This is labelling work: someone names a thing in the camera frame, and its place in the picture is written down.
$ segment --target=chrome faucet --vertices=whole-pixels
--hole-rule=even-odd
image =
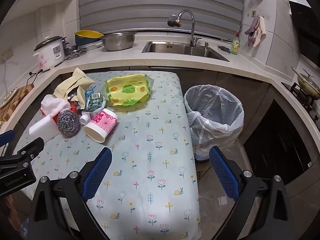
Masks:
[[[193,16],[193,13],[188,10],[184,9],[181,12],[179,12],[178,16],[176,15],[171,15],[168,19],[168,26],[169,27],[181,27],[182,22],[180,21],[181,16],[185,13],[189,13],[192,19],[192,26],[191,26],[191,39],[190,39],[190,47],[195,47],[197,44],[197,41],[200,40],[201,38],[194,38],[195,34],[195,17]]]

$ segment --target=pink paper cup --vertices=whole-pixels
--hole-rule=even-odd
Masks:
[[[85,125],[83,130],[91,139],[98,143],[103,143],[117,121],[118,116],[105,108]]]

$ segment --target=cutting board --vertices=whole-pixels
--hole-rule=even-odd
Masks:
[[[0,121],[8,121],[10,116],[16,110],[18,104],[22,99],[34,88],[34,84],[30,84],[18,89],[15,96],[10,100],[8,104],[0,108]]]

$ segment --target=floral tablecloth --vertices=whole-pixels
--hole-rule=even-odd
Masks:
[[[115,76],[142,73],[155,80],[144,103],[109,107],[119,122],[103,144],[85,135],[61,135],[45,144],[32,161],[39,180],[66,177],[94,160],[103,147],[112,163],[96,195],[87,205],[111,240],[198,239],[201,235],[196,169],[188,119],[179,78],[174,73],[112,71],[90,73],[100,91]],[[20,138],[15,151],[34,138],[28,128],[42,118],[40,111]],[[23,189],[32,198],[37,183]],[[68,203],[61,199],[68,223],[77,228]]]

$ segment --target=electrical outlet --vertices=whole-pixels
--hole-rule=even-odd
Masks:
[[[3,64],[5,61],[7,61],[12,56],[13,56],[12,47],[4,50],[3,52],[0,53],[0,64]]]

